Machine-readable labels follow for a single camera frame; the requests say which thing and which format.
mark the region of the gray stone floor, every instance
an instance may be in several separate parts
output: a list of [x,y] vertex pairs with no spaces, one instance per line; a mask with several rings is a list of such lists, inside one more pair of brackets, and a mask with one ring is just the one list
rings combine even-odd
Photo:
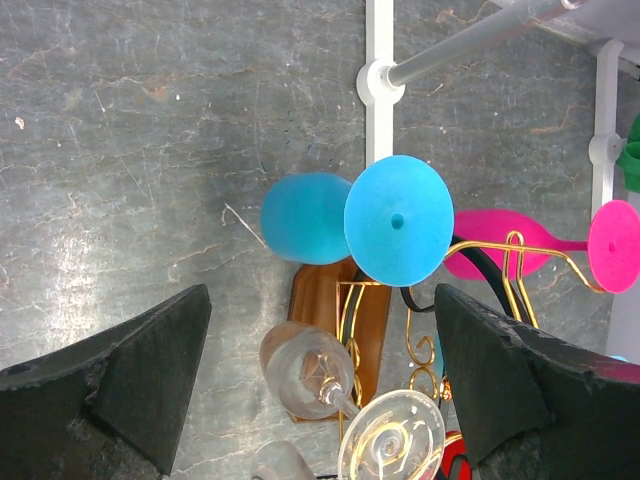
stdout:
[[[397,10],[404,59],[495,7]],[[364,2],[2,0],[0,15],[0,368],[205,283],[214,313],[173,478],[244,478],[276,438],[333,470],[335,426],[291,424],[261,378],[297,267],[264,247],[259,215],[286,173],[362,169]],[[594,58],[548,33],[507,41],[411,84],[396,151],[430,161],[458,209],[514,208],[584,237],[594,76]],[[620,133],[639,96],[623,79]],[[558,263],[529,285],[544,329],[604,348],[609,297]],[[396,296],[380,391],[410,373],[403,315]]]

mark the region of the gold metal rack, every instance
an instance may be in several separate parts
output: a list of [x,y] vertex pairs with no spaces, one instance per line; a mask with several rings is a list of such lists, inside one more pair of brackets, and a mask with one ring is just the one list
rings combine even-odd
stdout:
[[[573,272],[578,276],[580,281],[591,291],[596,293],[603,293],[604,290],[598,285],[590,282],[587,277],[582,273],[580,268],[576,265],[569,255],[566,253],[552,250],[548,248],[540,248],[540,247],[531,247],[525,244],[524,236],[518,231],[512,231],[507,235],[505,243],[492,243],[492,242],[481,242],[481,241],[463,241],[453,245],[447,251],[445,259],[449,258],[451,255],[460,252],[466,248],[485,248],[485,249],[496,249],[502,250],[504,252],[504,260],[502,265],[502,283],[505,286],[505,291],[507,293],[507,298],[509,300],[509,304],[513,310],[514,317],[516,320],[522,321],[523,315],[518,307],[518,303],[516,302],[515,295],[511,289],[511,284],[509,280],[509,271],[510,271],[510,254],[517,253],[517,266],[516,266],[516,284],[518,287],[518,291],[520,292],[520,296],[522,297],[522,301],[524,303],[524,308],[527,311],[528,317],[531,319],[531,323],[535,328],[539,328],[538,321],[535,315],[535,311],[533,305],[531,303],[531,299],[527,292],[526,286],[524,284],[524,255],[525,253],[537,253],[543,255],[550,255],[553,257],[561,258],[565,260],[569,267],[573,270]],[[345,302],[341,302],[340,291],[341,286],[348,286],[348,293]],[[382,284],[378,282],[366,281],[366,282],[346,282],[346,281],[337,281],[336,282],[336,335],[338,340],[341,343],[344,343],[344,335],[347,334],[347,341],[344,343],[346,345],[347,350],[349,351],[351,358],[353,360],[353,366],[355,370],[354,377],[354,390],[353,390],[353,400],[358,406],[358,408],[362,408],[362,383],[360,378],[358,377],[358,367],[360,366],[360,348],[358,343],[355,340],[355,329],[356,322],[358,320],[358,307],[360,305],[360,301],[362,300],[362,295],[364,293],[364,289],[367,287],[380,286]],[[355,308],[353,310],[353,318],[351,321],[351,329],[349,332],[344,332],[344,325],[346,321],[347,309],[342,309],[340,305],[348,305],[351,301],[352,296],[354,295],[354,287],[361,286],[362,288],[358,291],[358,298],[356,299]],[[412,312],[410,309],[407,309],[407,320],[405,327],[405,343],[407,347],[407,352],[412,362],[416,366],[415,370],[411,374],[409,378],[408,387],[410,389],[414,389],[416,386],[416,379],[418,376],[426,375],[429,381],[431,382],[431,392],[429,392],[423,386],[419,386],[418,388],[425,394],[430,396],[433,400],[438,398],[448,401],[451,400],[451,387],[449,386],[449,382],[446,376],[440,381],[438,384],[438,379],[435,373],[432,371],[431,366],[434,364],[436,360],[436,352],[435,345],[433,339],[429,336],[422,336],[420,340],[413,345],[411,342],[411,325],[412,325]],[[419,356],[416,354],[417,350],[420,350],[428,346],[429,355],[427,360],[420,360]],[[340,412],[338,415],[339,422],[339,431],[340,431],[340,439],[344,436],[344,415]]]

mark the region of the wooden base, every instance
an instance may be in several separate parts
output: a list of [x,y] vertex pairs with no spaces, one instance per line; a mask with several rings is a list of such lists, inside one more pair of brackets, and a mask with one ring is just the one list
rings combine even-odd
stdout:
[[[304,265],[293,279],[291,302],[287,320],[313,325],[336,335],[336,314],[342,315],[349,285],[340,288],[340,309],[336,308],[336,282],[353,281],[358,267],[351,258],[331,265]],[[360,348],[358,377],[362,383],[362,406],[376,393],[382,348],[391,304],[391,287],[375,285],[364,287],[356,317],[354,337]],[[307,422],[290,415],[294,422]],[[337,420],[333,415],[323,420]]]

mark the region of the clear wine glass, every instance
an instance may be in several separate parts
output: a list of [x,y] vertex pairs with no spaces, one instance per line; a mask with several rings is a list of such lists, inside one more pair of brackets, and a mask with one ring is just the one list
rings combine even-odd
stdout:
[[339,478],[435,477],[445,427],[427,395],[397,390],[360,411],[349,398],[354,377],[349,353],[330,333],[295,322],[265,336],[260,362],[269,390],[289,412],[321,419],[340,410],[353,420],[340,446]]
[[296,447],[283,440],[262,446],[251,462],[251,480],[315,479]]

